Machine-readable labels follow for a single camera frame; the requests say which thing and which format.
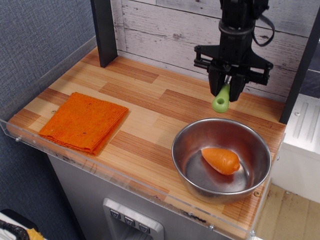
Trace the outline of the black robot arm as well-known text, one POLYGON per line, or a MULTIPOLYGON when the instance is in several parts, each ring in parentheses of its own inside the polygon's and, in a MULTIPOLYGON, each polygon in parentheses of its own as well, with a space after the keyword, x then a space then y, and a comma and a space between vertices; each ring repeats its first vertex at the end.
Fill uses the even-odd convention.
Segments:
POLYGON ((222 0, 222 17, 218 24, 219 45, 197 45, 194 66, 206 69, 210 92, 217 96, 230 77, 229 101, 238 100, 249 82, 267 85, 274 65, 252 50, 256 42, 258 19, 274 31, 273 23, 263 16, 269 9, 267 0, 222 0))

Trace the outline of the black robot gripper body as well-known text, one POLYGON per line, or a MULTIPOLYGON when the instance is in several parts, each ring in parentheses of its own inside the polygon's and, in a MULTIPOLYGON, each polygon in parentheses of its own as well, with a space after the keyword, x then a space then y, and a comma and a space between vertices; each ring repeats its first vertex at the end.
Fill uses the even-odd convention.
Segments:
POLYGON ((225 31, 218 45, 197 45, 194 66, 207 70, 210 66, 226 72, 226 77, 240 74, 249 77, 249 82, 266 86, 274 65, 252 50, 256 42, 253 29, 248 31, 225 31))

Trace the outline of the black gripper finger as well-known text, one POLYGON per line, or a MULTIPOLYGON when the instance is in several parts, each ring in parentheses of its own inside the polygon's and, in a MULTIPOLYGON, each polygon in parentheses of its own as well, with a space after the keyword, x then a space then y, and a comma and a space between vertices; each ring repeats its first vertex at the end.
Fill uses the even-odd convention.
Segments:
POLYGON ((242 74, 234 74, 230 80, 229 101, 235 102, 238 100, 245 85, 249 83, 250 78, 242 74))
POLYGON ((225 84, 226 71, 222 69, 217 69, 213 66, 208 68, 208 81, 210 92, 212 95, 217 96, 225 84))

